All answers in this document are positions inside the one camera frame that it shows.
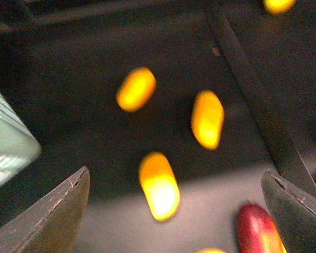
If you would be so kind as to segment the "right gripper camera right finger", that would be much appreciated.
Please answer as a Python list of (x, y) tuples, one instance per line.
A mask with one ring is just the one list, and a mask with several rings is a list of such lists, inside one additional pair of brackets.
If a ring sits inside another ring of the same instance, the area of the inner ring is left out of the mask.
[(316, 252), (316, 198), (271, 170), (261, 188), (286, 251)]

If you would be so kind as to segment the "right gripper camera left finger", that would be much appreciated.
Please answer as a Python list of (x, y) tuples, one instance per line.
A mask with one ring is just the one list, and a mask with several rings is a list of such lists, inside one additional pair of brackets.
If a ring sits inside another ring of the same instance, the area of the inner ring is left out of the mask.
[(90, 173), (82, 167), (0, 228), (0, 252), (71, 252), (89, 190)]

